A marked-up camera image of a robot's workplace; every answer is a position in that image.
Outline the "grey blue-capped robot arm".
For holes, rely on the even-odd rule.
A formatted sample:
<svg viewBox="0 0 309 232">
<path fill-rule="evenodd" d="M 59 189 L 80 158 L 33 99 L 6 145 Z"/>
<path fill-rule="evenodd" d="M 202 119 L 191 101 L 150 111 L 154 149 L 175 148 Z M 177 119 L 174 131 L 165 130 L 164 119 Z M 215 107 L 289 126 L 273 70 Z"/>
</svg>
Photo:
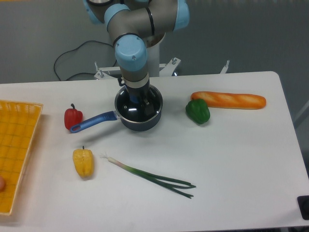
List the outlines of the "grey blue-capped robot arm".
<svg viewBox="0 0 309 232">
<path fill-rule="evenodd" d="M 149 71 L 145 39 L 186 27 L 189 7 L 184 0 L 86 0 L 93 21 L 105 24 L 113 43 L 130 101 L 150 116 Z"/>
</svg>

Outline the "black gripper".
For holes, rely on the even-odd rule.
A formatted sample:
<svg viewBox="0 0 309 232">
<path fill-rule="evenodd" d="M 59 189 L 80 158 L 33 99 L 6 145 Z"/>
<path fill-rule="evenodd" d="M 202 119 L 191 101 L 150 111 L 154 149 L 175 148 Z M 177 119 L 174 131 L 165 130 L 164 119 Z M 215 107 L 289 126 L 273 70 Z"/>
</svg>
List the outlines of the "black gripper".
<svg viewBox="0 0 309 232">
<path fill-rule="evenodd" d="M 149 84 L 146 84 L 139 88 L 132 88 L 126 86 L 126 90 L 129 94 L 129 99 L 131 101 L 141 101 L 142 108 L 146 116 L 151 116 L 155 112 L 153 101 L 147 97 L 149 88 Z"/>
</svg>

